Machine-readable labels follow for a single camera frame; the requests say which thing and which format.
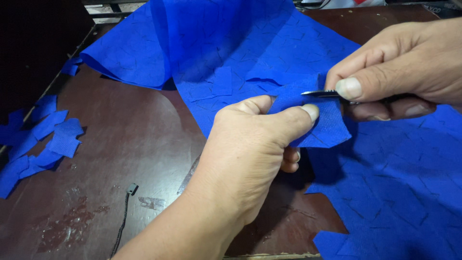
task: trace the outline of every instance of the scratched table surface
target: scratched table surface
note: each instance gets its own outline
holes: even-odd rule
[[[437,19],[421,6],[305,14],[360,44],[392,24]],[[112,26],[100,26],[95,37]],[[129,200],[121,246],[178,197],[206,142],[177,91],[127,85],[86,65],[59,81],[58,110],[80,119],[83,143],[74,158],[21,181],[0,200],[0,259],[107,259],[129,184],[140,187]],[[303,194],[313,178],[304,158],[297,173],[278,175],[259,216],[227,256],[314,255],[319,230],[348,232],[325,196]]]

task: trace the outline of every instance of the fingernail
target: fingernail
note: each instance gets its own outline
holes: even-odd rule
[[[367,118],[367,121],[390,121],[390,118],[381,118],[379,116],[370,116]]]
[[[335,90],[347,100],[357,99],[363,94],[361,83],[354,77],[339,80],[335,85]]]
[[[424,116],[426,114],[430,114],[432,111],[422,105],[415,105],[406,110],[406,117],[415,117],[415,116]]]
[[[295,162],[299,162],[300,158],[302,158],[302,155],[300,154],[300,147],[297,147],[297,154],[298,154],[298,159]]]
[[[315,105],[312,104],[306,104],[302,106],[302,109],[307,111],[308,114],[310,114],[311,117],[311,123],[314,124],[316,119],[319,116],[319,108]]]

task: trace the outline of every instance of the right hand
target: right hand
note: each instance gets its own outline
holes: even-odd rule
[[[462,111],[462,18],[390,26],[331,68],[326,89],[364,102],[346,108],[354,119],[414,118],[436,104]],[[400,93],[385,106],[377,100]]]

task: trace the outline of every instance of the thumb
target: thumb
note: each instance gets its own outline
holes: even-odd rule
[[[412,93],[421,74],[419,57],[412,52],[357,71],[335,85],[340,96],[355,102],[370,102],[401,93]]]
[[[312,104],[294,106],[279,113],[267,115],[274,142],[282,148],[287,147],[293,140],[306,134],[319,116],[319,108]]]

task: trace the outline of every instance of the wooden table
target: wooden table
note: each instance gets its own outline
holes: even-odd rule
[[[360,44],[392,24],[437,19],[421,6],[305,14]],[[112,26],[98,27],[95,37]],[[177,91],[127,85],[82,65],[75,77],[60,76],[53,92],[59,93],[58,109],[80,119],[83,143],[74,158],[21,181],[0,200],[0,258],[107,259],[128,185],[140,187],[129,200],[121,246],[178,197],[206,139]],[[278,175],[257,219],[244,227],[227,256],[316,257],[312,239],[318,231],[348,232],[324,195],[303,194],[313,178],[306,153],[304,158],[297,173]]]

